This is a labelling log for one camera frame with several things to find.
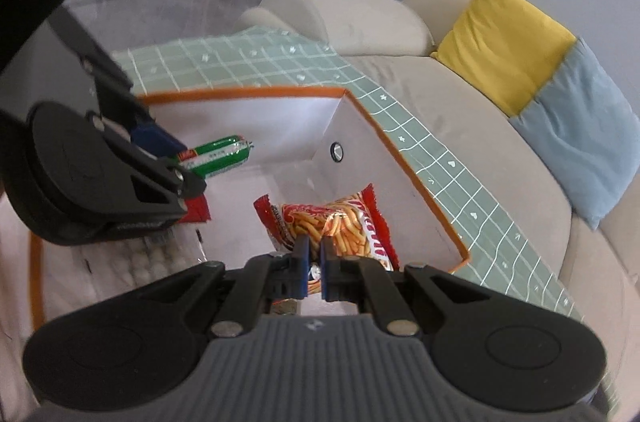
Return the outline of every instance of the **noodle snack package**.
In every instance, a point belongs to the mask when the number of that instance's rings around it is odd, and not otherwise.
[[[309,293],[320,290],[318,262],[323,236],[332,237],[337,256],[374,258],[388,271],[400,266],[389,229],[376,206],[373,184],[323,206],[273,205],[269,196],[264,195],[254,202],[254,207],[277,249],[291,251],[298,235],[309,235],[312,252]]]

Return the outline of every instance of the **sofa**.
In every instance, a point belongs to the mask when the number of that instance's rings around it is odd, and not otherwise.
[[[470,0],[262,0],[237,30],[297,32],[330,43],[378,82],[496,197],[570,292],[607,351],[618,408],[640,414],[640,177],[596,231],[507,117],[429,57]]]

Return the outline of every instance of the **light blue pillow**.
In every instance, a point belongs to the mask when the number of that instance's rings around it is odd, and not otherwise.
[[[640,166],[640,121],[582,38],[509,122],[591,229],[619,202]]]

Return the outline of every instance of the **gray tiled floor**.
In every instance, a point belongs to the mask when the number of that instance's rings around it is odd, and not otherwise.
[[[260,0],[66,0],[107,51],[231,32]]]

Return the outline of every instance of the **pillow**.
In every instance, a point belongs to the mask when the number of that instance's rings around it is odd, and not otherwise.
[[[431,57],[518,115],[575,36],[526,0],[471,0]]]
[[[509,122],[591,229],[620,201],[640,166],[640,121],[582,38]]]

